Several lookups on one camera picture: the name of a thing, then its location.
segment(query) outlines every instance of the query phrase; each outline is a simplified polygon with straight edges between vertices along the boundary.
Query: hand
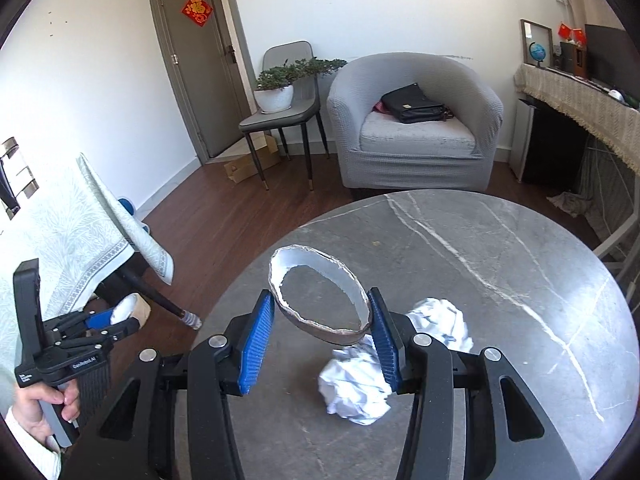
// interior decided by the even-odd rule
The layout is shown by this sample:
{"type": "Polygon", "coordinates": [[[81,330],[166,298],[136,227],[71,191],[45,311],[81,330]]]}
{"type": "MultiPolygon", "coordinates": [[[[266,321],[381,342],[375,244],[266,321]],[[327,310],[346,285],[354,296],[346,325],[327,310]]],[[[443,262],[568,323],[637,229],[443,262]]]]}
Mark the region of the hand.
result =
{"type": "Polygon", "coordinates": [[[39,400],[49,404],[64,404],[62,418],[67,422],[75,420],[80,414],[78,382],[75,379],[69,381],[64,392],[44,383],[32,384],[26,388],[16,385],[15,402],[12,407],[14,418],[24,431],[44,446],[47,437],[53,435],[53,431],[44,418],[39,400]]]}

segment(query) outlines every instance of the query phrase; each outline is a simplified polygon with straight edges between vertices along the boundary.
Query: crumpled paper ball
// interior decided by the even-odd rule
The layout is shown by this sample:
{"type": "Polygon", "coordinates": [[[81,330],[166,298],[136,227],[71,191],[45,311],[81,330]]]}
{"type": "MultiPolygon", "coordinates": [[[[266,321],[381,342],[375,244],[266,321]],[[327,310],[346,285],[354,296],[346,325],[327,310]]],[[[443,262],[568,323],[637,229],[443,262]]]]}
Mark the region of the crumpled paper ball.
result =
{"type": "MultiPolygon", "coordinates": [[[[462,312],[447,300],[425,298],[407,317],[417,332],[429,334],[450,350],[469,352],[474,344],[462,312]]],[[[386,398],[392,393],[382,375],[373,338],[365,335],[355,345],[336,349],[333,354],[318,377],[326,412],[363,426],[373,424],[390,409],[386,398]]]]}

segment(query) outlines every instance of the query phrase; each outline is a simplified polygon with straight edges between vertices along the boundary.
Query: wooden floor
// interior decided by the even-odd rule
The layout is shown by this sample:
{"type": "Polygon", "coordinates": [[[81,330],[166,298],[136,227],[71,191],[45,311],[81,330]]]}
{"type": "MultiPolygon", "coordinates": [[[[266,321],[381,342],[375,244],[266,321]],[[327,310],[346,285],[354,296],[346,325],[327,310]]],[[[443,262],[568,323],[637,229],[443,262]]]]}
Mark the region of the wooden floor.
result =
{"type": "MultiPolygon", "coordinates": [[[[252,177],[240,184],[226,178],[220,164],[203,166],[145,219],[154,238],[174,258],[174,284],[151,271],[145,279],[179,306],[203,320],[233,280],[285,234],[311,219],[351,202],[342,186],[335,155],[313,156],[315,190],[309,191],[302,156],[266,170],[270,191],[252,177]]],[[[534,209],[575,234],[590,248],[599,241],[583,217],[574,219],[547,199],[557,192],[519,184],[507,164],[496,163],[488,194],[534,209]]],[[[160,307],[146,326],[112,352],[115,380],[144,348],[163,355],[188,350],[195,332],[160,307]]]]}

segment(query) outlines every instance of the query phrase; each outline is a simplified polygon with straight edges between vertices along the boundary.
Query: globe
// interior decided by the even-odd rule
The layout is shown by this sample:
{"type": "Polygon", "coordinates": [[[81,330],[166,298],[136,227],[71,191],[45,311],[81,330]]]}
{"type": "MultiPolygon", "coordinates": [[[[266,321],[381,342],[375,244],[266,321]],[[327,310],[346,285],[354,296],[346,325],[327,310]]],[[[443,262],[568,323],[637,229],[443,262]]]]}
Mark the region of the globe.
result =
{"type": "Polygon", "coordinates": [[[535,59],[538,63],[545,60],[545,57],[546,57],[545,47],[543,47],[539,43],[531,43],[529,45],[529,53],[531,54],[531,57],[535,59]]]}

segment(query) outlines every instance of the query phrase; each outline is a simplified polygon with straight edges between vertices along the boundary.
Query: green foliage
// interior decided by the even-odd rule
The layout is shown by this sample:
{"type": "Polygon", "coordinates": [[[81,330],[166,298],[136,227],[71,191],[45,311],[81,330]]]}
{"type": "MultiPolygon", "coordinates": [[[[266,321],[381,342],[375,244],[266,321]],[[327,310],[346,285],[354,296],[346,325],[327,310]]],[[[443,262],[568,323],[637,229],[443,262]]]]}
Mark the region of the green foliage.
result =
{"type": "Polygon", "coordinates": [[[287,59],[282,66],[274,66],[268,70],[263,70],[256,80],[258,90],[275,90],[289,86],[297,79],[303,77],[325,75],[335,72],[345,66],[347,62],[343,59],[299,59],[293,64],[288,64],[287,59]]]}

